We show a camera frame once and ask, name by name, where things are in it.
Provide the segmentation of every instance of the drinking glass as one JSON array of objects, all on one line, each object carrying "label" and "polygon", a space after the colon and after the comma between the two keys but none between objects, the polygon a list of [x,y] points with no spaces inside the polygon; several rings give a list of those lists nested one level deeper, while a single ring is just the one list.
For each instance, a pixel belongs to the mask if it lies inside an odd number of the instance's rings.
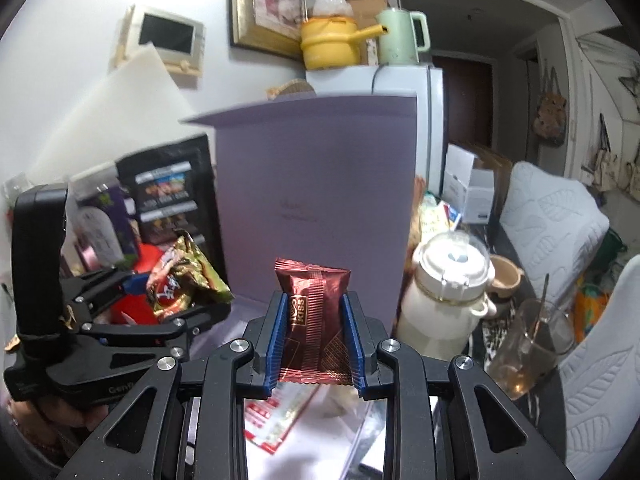
[{"label": "drinking glass", "polygon": [[552,370],[574,344],[574,331],[564,312],[540,300],[525,300],[516,311],[504,342],[487,369],[511,400],[519,399]]}]

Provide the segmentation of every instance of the hand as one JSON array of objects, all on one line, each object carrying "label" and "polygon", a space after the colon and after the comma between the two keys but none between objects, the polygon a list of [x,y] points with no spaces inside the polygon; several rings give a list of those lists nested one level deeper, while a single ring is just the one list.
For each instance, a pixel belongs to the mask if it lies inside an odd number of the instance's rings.
[{"label": "hand", "polygon": [[87,412],[80,412],[59,397],[47,396],[37,400],[40,411],[27,402],[9,402],[9,410],[22,434],[33,444],[56,447],[60,444],[60,434],[51,423],[70,428],[95,430],[108,414],[106,406],[95,406]]}]

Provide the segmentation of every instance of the framed painting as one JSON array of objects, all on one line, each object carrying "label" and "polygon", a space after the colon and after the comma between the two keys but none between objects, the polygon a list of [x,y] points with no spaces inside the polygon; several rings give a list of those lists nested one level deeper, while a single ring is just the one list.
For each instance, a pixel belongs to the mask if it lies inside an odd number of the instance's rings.
[{"label": "framed painting", "polygon": [[231,0],[230,6],[233,46],[302,59],[306,0]]}]

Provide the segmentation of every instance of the white refrigerator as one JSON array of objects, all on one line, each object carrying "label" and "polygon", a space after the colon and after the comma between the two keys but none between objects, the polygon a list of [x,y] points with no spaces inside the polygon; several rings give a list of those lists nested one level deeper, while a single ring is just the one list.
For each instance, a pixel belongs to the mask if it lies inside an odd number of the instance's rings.
[{"label": "white refrigerator", "polygon": [[306,72],[318,95],[415,95],[418,124],[415,173],[427,180],[427,189],[439,196],[444,168],[444,90],[442,70],[428,65],[348,66]]}]

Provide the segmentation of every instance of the wall-mounted display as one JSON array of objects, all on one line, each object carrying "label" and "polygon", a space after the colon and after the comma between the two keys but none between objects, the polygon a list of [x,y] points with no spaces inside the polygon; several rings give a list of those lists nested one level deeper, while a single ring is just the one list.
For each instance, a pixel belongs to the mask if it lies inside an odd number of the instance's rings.
[{"label": "wall-mounted display", "polygon": [[123,20],[116,66],[147,43],[153,44],[169,72],[202,75],[202,23],[160,9],[131,6]]},{"label": "wall-mounted display", "polygon": [[302,59],[300,23],[305,18],[305,0],[231,0],[231,43]]}]

